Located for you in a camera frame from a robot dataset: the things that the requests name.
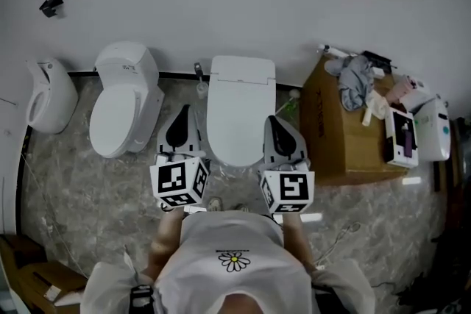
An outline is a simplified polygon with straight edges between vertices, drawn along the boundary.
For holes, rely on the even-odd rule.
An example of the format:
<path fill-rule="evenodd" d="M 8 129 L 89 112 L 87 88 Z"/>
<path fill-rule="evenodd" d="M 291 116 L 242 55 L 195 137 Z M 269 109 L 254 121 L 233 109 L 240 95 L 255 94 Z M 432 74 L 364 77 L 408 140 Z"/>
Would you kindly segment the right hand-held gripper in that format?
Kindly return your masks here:
<path fill-rule="evenodd" d="M 310 170 L 304 137 L 289 122 L 269 116 L 264 125 L 264 162 L 295 161 L 260 172 L 260 188 L 272 215 L 304 212 L 314 201 L 315 172 Z"/>

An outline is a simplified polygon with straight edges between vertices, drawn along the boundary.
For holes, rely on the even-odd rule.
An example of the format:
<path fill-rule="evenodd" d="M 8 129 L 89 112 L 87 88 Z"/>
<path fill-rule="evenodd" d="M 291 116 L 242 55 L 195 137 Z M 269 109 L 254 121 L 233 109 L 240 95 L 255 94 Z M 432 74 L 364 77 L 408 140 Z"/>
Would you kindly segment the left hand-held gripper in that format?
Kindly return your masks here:
<path fill-rule="evenodd" d="M 190 104 L 183 105 L 160 128 L 159 152 L 149 172 L 153 195 L 164 208 L 173 210 L 203 202 L 210 160 L 200 151 L 200 143 L 196 113 Z M 186 152 L 175 152 L 178 148 Z"/>

